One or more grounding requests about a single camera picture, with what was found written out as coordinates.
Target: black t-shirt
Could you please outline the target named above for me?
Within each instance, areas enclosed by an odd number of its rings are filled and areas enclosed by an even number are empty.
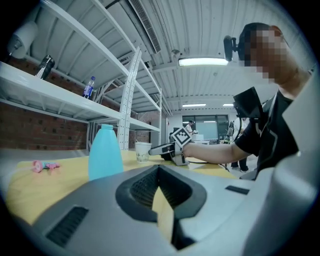
[[[265,119],[268,116],[272,100],[273,98],[263,106]],[[278,91],[270,123],[261,136],[256,130],[254,121],[250,120],[242,136],[235,141],[235,144],[243,151],[258,156],[258,172],[268,167],[274,167],[283,158],[298,152],[296,141],[282,117],[291,102],[291,99],[284,97]]]

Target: brick wall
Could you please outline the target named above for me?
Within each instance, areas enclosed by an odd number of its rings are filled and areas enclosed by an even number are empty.
[[[87,124],[0,103],[0,147],[25,150],[86,148]]]
[[[24,59],[12,58],[8,64],[31,75],[36,74],[37,66]],[[77,95],[82,95],[84,90],[76,83],[54,73],[50,73],[46,80]],[[120,110],[119,106],[105,99],[101,104],[116,111]],[[152,113],[147,113],[142,121],[149,124],[154,118]],[[131,113],[131,117],[137,118],[137,115]],[[5,103],[0,103],[0,131],[0,148],[29,150],[80,150],[86,148],[86,123],[53,117]],[[137,136],[139,141],[148,142],[150,133],[139,131]],[[135,142],[136,132],[130,131],[130,149],[135,147]]]

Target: paper cup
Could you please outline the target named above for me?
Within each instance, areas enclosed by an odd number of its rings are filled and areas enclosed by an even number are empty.
[[[149,150],[151,149],[151,143],[136,142],[135,153],[138,163],[146,163],[149,161]]]

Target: metal shelf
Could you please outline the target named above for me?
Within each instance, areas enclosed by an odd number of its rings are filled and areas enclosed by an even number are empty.
[[[1,101],[14,106],[20,105],[47,115],[73,121],[86,121],[94,118],[110,117],[119,120],[119,112],[86,99],[71,91],[39,79],[20,69],[1,62],[0,69]],[[87,112],[87,118],[73,116],[79,111]]]
[[[51,55],[55,60],[51,71],[82,87],[95,76],[94,89],[103,89],[100,98],[120,106],[120,112],[4,63],[0,70],[1,102],[88,123],[87,145],[97,132],[92,125],[106,118],[116,122],[122,150],[128,149],[129,130],[133,129],[159,132],[160,141],[159,128],[131,118],[130,113],[156,110],[161,121],[161,89],[141,59],[141,50],[98,0],[41,0],[32,17],[38,35],[26,59],[39,64]],[[115,80],[120,86],[106,92]]]

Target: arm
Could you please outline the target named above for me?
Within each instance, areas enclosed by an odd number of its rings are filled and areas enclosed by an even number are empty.
[[[243,135],[232,144],[203,145],[189,143],[182,153],[186,157],[194,157],[213,164],[227,164],[244,159],[251,154],[256,156],[260,150],[260,136],[251,123]]]
[[[235,143],[216,145],[189,143],[183,148],[183,154],[185,157],[193,157],[213,164],[232,163],[251,155]]]

